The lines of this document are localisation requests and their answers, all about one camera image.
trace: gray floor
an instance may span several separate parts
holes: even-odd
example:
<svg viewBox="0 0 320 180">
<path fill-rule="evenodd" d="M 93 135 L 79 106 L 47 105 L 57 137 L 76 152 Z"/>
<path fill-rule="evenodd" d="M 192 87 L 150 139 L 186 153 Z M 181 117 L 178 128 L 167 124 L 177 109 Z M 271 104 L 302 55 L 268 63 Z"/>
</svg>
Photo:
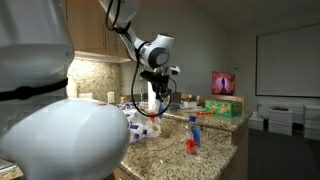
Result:
<svg viewBox="0 0 320 180">
<path fill-rule="evenodd" d="M 320 141 L 249 130 L 249 180 L 319 180 Z"/>
</svg>

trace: kitchen counter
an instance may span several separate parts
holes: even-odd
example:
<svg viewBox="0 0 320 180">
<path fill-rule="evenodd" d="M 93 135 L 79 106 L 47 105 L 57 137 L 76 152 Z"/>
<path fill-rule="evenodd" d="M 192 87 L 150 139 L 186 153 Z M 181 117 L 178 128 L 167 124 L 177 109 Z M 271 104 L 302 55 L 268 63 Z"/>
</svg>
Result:
<svg viewBox="0 0 320 180">
<path fill-rule="evenodd" d="M 230 132 L 203 128 L 201 149 L 185 148 L 186 123 L 164 118 L 161 135 L 131 143 L 119 168 L 132 179 L 220 179 L 237 152 Z"/>
<path fill-rule="evenodd" d="M 246 179 L 250 114 L 197 116 L 197 123 L 202 126 L 201 149 L 197 155 L 190 155 L 185 148 L 185 122 L 196 111 L 167 111 L 161 122 L 161 135 L 131 143 L 119 168 L 131 179 L 139 180 Z M 19 177 L 17 174 L 22 175 L 20 169 L 0 174 L 0 179 L 14 179 Z"/>
<path fill-rule="evenodd" d="M 168 110 L 166 113 L 164 113 L 164 117 L 189 122 L 189 116 L 193 115 L 197 117 L 197 123 L 201 126 L 235 132 L 251 115 L 248 111 L 241 116 L 236 117 L 227 117 L 219 114 L 196 115 L 197 111 L 200 110 L 194 108 Z"/>
</svg>

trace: whiteboard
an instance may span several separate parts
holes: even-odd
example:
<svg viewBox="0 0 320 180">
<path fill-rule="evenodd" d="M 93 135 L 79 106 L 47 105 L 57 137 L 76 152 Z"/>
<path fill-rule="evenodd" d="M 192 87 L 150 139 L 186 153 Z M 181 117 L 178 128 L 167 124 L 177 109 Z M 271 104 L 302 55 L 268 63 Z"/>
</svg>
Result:
<svg viewBox="0 0 320 180">
<path fill-rule="evenodd" d="M 256 95 L 320 97 L 320 24 L 257 36 Z"/>
</svg>

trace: cabinet door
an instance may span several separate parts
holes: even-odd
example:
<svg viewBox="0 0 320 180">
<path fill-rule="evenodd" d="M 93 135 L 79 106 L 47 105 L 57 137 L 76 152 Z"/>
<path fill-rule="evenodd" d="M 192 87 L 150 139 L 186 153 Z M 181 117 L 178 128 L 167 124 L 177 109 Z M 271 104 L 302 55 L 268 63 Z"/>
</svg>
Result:
<svg viewBox="0 0 320 180">
<path fill-rule="evenodd" d="M 67 0 L 67 19 L 75 50 L 105 54 L 105 12 L 97 0 Z"/>
<path fill-rule="evenodd" d="M 134 31 L 135 25 L 134 23 L 131 24 L 131 27 Z M 108 31 L 108 44 L 109 44 L 109 55 L 119 57 L 119 58 L 129 58 L 129 55 L 127 53 L 127 48 L 125 44 L 123 43 L 120 36 L 114 32 L 114 31 Z"/>
</svg>

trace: plastic bag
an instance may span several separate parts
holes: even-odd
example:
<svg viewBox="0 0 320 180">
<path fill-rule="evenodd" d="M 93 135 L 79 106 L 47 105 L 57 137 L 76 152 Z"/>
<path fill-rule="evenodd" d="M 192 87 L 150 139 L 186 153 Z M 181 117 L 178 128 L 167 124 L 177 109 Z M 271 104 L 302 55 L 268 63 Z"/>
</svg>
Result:
<svg viewBox="0 0 320 180">
<path fill-rule="evenodd" d="M 138 141 L 144 137 L 154 138 L 160 135 L 161 126 L 159 120 L 152 122 L 149 117 L 140 114 L 137 109 L 125 109 L 123 112 L 127 116 L 130 127 L 139 126 L 138 128 L 130 128 L 130 142 Z"/>
</svg>

